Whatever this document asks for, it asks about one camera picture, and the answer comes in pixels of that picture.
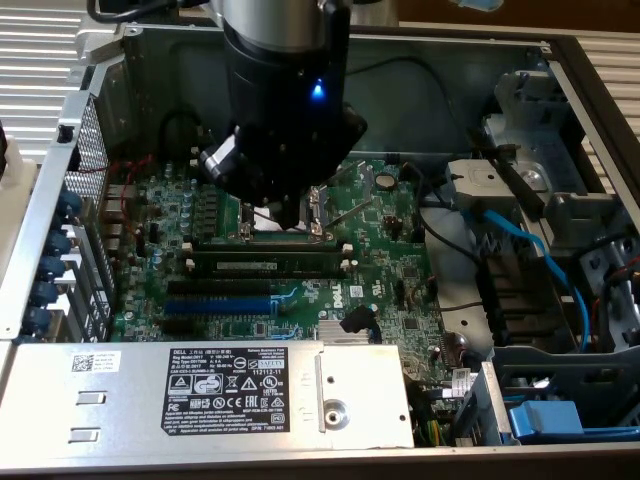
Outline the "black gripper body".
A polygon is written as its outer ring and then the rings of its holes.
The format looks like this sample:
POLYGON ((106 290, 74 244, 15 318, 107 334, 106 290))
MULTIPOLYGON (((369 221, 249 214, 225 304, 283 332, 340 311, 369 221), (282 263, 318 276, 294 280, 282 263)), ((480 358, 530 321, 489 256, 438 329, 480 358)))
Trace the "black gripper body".
POLYGON ((270 172, 286 197, 296 141, 343 104, 347 52, 346 45, 284 53, 225 43, 236 146, 270 172))

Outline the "green RAM stick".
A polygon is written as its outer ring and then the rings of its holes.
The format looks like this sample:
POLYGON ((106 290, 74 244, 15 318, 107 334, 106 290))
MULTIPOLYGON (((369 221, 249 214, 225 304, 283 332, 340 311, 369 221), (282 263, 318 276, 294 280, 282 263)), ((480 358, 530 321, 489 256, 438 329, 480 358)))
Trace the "green RAM stick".
POLYGON ((192 275, 201 278, 343 278, 336 252, 210 251, 195 252, 192 275))

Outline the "grey metal PC case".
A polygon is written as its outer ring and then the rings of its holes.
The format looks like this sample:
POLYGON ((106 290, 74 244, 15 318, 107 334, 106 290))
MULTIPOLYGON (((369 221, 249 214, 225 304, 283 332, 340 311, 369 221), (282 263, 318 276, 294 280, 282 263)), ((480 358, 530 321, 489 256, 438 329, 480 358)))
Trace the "grey metal PC case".
MULTIPOLYGON (((188 164, 191 148, 216 147, 231 125, 224 35, 198 24, 130 25, 122 28, 122 75, 93 78, 87 90, 68 82, 57 92, 58 112, 39 107, 49 148, 41 160, 31 199, 0 286, 0 398, 19 347, 145 343, 264 341, 113 342, 109 329, 117 298, 116 273, 105 229, 112 184, 144 167, 188 164), (61 218, 62 191, 77 193, 81 213, 61 218), (45 335, 23 327, 38 262, 50 230, 65 230, 73 247, 62 255, 67 270, 51 281, 56 303, 45 335)), ((520 227, 517 204, 506 212, 480 204, 459 209, 447 176, 450 162, 486 160, 472 150, 467 129, 490 146, 484 121, 497 114, 494 90, 500 77, 518 70, 550 72, 557 79, 585 133, 588 180, 615 191, 640 227, 640 143, 609 97, 579 44, 565 36, 491 35, 434 29, 357 30, 352 38, 345 99, 368 128, 338 169, 349 160, 374 159, 407 169, 424 244, 437 280, 444 330, 444 359, 452 372, 477 373, 463 398, 449 398, 437 417, 409 402, 410 448, 256 452, 189 457, 99 457, 0 459, 0 478, 159 476, 185 480, 197 472, 213 478, 259 480, 640 480, 640 441, 524 445, 512 433, 510 409, 524 401, 558 397, 506 396, 493 367, 496 347, 476 275, 490 254, 543 260, 564 305, 574 304, 572 328, 578 349, 563 354, 604 354, 592 337, 584 297, 548 254, 539 237, 520 227)))

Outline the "CPU socket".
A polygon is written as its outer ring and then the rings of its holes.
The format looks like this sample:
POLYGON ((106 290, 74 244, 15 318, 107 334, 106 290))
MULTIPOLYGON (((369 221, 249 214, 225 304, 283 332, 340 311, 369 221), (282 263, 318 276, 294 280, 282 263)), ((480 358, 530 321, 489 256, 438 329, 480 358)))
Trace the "CPU socket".
POLYGON ((312 186, 300 200, 298 223, 290 229, 283 229, 267 206, 258 208, 228 196, 227 212, 230 220, 226 225, 227 236, 246 243, 331 241, 332 235, 326 232, 326 193, 324 185, 312 186))

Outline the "green Dell motherboard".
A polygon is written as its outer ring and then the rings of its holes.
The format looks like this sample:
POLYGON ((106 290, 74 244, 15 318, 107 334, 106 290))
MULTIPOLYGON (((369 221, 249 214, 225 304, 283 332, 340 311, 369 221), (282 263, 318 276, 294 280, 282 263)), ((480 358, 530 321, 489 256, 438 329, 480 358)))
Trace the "green Dell motherboard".
POLYGON ((382 160, 365 159, 374 169, 372 203, 346 221, 326 228, 343 244, 344 279, 241 279, 267 281, 265 296, 168 295, 174 280, 188 277, 184 261, 193 245, 246 243, 229 239, 227 197, 221 189, 190 176, 189 165, 167 161, 144 167, 112 184, 105 229, 116 273, 117 298, 109 329, 113 342, 318 340, 320 320, 340 322, 359 305, 369 307, 379 326, 377 344, 398 348, 413 409, 437 417, 449 409, 443 397, 451 380, 444 359, 437 280, 424 244, 411 171, 382 160), (375 177, 393 175, 397 187, 380 191, 375 177), (272 315, 165 315, 172 299, 269 297, 279 302, 272 315), (165 335, 167 316, 197 320, 192 335, 165 335))

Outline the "long black expansion slot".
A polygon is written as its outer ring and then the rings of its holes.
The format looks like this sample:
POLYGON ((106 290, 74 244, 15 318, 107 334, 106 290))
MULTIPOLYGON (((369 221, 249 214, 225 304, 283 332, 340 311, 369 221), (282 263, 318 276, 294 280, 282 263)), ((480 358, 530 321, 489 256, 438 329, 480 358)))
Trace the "long black expansion slot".
POLYGON ((166 292, 168 295, 265 296, 272 294, 274 288, 262 280, 200 279, 169 281, 166 292))

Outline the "blue expansion slot clip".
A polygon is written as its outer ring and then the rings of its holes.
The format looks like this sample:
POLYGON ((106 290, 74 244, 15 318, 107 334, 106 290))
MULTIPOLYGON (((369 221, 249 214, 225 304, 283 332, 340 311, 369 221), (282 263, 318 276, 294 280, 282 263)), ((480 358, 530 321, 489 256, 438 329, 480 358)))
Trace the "blue expansion slot clip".
POLYGON ((56 214, 61 218, 76 217, 81 213, 82 207, 82 198, 73 191, 65 190, 58 196, 56 214))
POLYGON ((73 243, 65 230, 50 230, 47 233, 43 252, 47 256, 60 257, 70 253, 73 243))
POLYGON ((29 306, 25 310, 23 327, 32 334, 45 335, 50 328, 52 314, 41 307, 29 306))
POLYGON ((66 263, 59 257, 43 255, 40 257, 36 276, 41 281, 51 282, 66 272, 66 263))
POLYGON ((29 295, 29 305, 34 307, 46 307, 57 302, 59 290, 54 283, 35 281, 29 295))

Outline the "short black expansion slot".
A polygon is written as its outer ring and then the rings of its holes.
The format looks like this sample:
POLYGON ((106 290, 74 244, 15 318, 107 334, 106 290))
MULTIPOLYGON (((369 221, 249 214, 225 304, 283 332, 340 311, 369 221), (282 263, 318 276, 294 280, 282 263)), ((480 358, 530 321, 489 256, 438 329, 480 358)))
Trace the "short black expansion slot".
POLYGON ((165 335, 192 335, 196 324, 197 320, 191 316, 167 316, 160 322, 160 329, 165 335))

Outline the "black diagonal strut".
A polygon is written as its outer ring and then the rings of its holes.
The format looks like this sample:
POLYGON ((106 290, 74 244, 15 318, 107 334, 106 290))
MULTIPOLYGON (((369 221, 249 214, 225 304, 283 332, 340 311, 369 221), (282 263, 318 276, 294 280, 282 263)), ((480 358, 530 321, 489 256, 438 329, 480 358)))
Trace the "black diagonal strut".
POLYGON ((472 145, 472 150, 494 167, 522 210, 532 219, 541 218, 545 203, 512 166, 520 146, 516 144, 490 146, 479 131, 467 129, 466 134, 472 145))

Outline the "grey metal disk bay cage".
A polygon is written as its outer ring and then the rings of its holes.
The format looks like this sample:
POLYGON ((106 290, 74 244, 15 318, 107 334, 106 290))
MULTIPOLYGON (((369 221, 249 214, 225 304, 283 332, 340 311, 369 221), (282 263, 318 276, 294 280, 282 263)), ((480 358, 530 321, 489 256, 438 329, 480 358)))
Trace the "grey metal disk bay cage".
POLYGON ((580 289, 604 351, 640 346, 640 227, 617 192, 589 182, 585 133, 561 85, 550 72, 518 70, 494 94, 500 111, 485 119, 486 135, 520 146, 512 166, 545 203, 532 219, 516 200, 521 229, 580 289))

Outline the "silver finned chipset heatsink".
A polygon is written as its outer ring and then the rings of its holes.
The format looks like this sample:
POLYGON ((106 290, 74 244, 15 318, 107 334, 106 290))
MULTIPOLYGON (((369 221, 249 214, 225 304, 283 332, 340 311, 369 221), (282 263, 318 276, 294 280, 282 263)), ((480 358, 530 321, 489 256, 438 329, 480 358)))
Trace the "silver finned chipset heatsink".
POLYGON ((377 344, 368 328, 358 333, 346 332, 337 320, 320 320, 317 326, 317 339, 326 345, 368 345, 377 344))

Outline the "silver power supply black label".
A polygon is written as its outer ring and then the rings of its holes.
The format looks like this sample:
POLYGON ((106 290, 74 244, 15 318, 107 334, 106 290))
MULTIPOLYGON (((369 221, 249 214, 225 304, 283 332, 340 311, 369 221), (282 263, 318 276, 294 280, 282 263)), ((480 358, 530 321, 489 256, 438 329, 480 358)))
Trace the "silver power supply black label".
POLYGON ((0 459, 413 446, 394 346, 319 341, 18 348, 0 459))

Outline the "white barcode tag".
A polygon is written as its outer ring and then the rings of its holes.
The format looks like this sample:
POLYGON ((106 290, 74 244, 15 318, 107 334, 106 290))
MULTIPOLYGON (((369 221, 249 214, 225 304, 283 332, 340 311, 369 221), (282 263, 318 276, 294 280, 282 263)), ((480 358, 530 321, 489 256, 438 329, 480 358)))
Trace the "white barcode tag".
POLYGON ((444 389, 443 392, 448 394, 449 398, 463 398, 477 378, 477 373, 471 371, 470 368, 454 369, 451 378, 451 387, 444 389))

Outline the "dark grey disk bay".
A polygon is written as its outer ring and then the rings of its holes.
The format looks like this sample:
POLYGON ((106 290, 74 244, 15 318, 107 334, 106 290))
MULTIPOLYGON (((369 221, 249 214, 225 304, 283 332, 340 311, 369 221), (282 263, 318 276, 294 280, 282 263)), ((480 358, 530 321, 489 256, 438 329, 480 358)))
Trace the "dark grey disk bay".
POLYGON ((640 420, 640 346, 604 354, 550 354, 533 347, 495 348, 493 367, 506 396, 572 401, 587 427, 640 420))

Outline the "black ribbed plastic bracket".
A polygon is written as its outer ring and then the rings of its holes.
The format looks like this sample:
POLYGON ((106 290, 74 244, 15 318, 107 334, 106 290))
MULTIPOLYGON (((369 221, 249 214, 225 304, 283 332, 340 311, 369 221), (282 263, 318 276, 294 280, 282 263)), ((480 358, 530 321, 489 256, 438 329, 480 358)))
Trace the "black ribbed plastic bracket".
POLYGON ((575 352, 575 305, 564 305, 543 260, 490 254, 476 283, 496 347, 530 346, 552 354, 575 352))

